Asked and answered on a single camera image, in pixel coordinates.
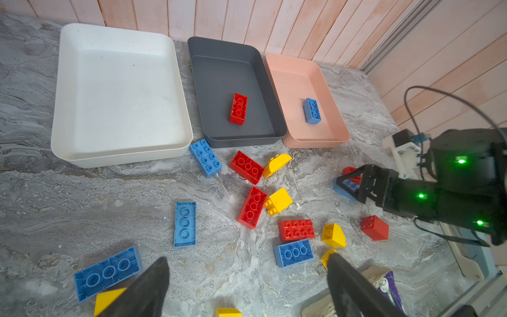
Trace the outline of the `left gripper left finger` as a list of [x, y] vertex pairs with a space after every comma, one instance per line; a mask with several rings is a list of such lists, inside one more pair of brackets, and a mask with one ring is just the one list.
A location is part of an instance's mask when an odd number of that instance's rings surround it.
[[98, 316], [162, 316], [170, 283], [166, 257], [160, 257]]

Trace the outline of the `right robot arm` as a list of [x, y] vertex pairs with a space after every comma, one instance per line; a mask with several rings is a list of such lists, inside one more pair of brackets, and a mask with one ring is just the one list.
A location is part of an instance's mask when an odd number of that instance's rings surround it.
[[451, 129], [430, 143], [427, 165], [436, 181], [401, 179], [393, 169], [363, 165], [339, 176], [335, 186], [360, 203], [384, 211], [439, 221], [506, 242], [506, 128]]

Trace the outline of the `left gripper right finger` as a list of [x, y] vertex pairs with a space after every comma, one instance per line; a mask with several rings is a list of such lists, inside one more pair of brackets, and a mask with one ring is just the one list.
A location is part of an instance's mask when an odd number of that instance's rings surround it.
[[404, 316], [338, 253], [327, 262], [327, 284], [338, 316]]

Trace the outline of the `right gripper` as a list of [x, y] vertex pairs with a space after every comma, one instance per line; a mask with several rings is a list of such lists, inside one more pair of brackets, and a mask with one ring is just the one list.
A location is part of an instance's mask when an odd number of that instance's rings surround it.
[[414, 216], [401, 209], [401, 188], [414, 185], [414, 179], [401, 179], [393, 169], [376, 165], [363, 165], [359, 168], [347, 167], [342, 175], [334, 180], [334, 192], [355, 198], [360, 203], [371, 199], [377, 207], [399, 216]]

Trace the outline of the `blue lego brick low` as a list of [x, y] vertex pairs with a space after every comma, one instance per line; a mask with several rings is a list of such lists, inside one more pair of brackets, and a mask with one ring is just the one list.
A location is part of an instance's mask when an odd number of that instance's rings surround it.
[[309, 239], [282, 244], [273, 249], [277, 265], [280, 268], [287, 268], [314, 259]]

